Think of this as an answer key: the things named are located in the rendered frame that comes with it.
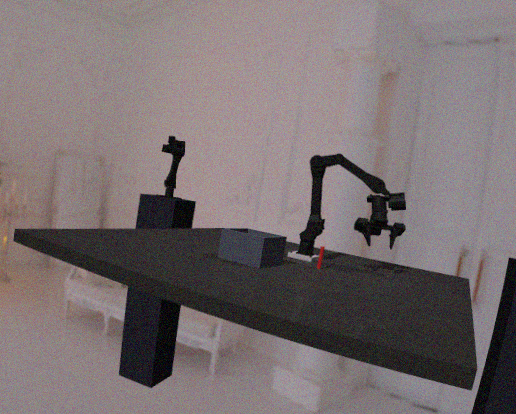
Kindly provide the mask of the red peg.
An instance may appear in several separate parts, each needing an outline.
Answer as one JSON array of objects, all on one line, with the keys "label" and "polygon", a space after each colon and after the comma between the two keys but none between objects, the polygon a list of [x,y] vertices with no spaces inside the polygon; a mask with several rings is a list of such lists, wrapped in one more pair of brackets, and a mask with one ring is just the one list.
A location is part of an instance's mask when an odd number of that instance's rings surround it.
[{"label": "red peg", "polygon": [[322,263],[322,257],[323,257],[323,253],[324,253],[324,248],[325,248],[325,247],[320,247],[319,258],[318,258],[318,262],[317,262],[317,269],[320,269],[320,268],[321,268],[321,263]]}]

